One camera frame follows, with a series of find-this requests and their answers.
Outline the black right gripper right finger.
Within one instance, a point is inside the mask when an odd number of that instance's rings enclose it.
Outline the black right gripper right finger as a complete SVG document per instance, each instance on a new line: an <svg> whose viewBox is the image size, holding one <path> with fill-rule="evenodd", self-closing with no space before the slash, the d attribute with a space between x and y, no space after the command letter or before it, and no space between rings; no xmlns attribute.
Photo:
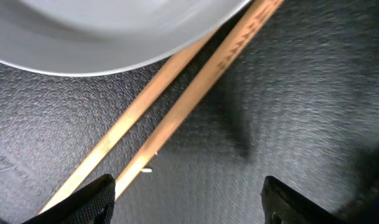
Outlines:
<svg viewBox="0 0 379 224"><path fill-rule="evenodd" d="M266 224L344 224L279 179L265 177L261 201Z"/></svg>

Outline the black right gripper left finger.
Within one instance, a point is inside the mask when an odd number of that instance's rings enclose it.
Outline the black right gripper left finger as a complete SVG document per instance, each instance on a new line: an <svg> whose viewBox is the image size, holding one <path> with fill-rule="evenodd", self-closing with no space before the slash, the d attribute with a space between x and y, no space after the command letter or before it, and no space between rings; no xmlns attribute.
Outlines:
<svg viewBox="0 0 379 224"><path fill-rule="evenodd" d="M115 179L104 174L24 224L110 224Z"/></svg>

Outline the wooden chopstick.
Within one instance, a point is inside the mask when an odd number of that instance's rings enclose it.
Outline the wooden chopstick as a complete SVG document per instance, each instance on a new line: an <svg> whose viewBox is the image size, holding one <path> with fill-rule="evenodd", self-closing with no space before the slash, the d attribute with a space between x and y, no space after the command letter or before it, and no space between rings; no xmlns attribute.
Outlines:
<svg viewBox="0 0 379 224"><path fill-rule="evenodd" d="M214 86L283 0L255 1L218 46L116 180L118 198Z"/></svg>
<svg viewBox="0 0 379 224"><path fill-rule="evenodd" d="M98 144L91 150L89 155L86 156L70 177L63 183L61 188L59 188L45 204L40 213L58 204L79 187L215 33L216 32L213 31L191 46L177 52L159 69L150 82L117 119L115 124L112 125Z"/></svg>

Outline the pale green plate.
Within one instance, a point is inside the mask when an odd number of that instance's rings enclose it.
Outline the pale green plate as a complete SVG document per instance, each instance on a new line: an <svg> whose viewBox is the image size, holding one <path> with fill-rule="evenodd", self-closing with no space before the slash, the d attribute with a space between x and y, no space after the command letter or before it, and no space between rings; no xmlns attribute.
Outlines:
<svg viewBox="0 0 379 224"><path fill-rule="evenodd" d="M46 75L125 72L219 28L248 0L0 0L0 63Z"/></svg>

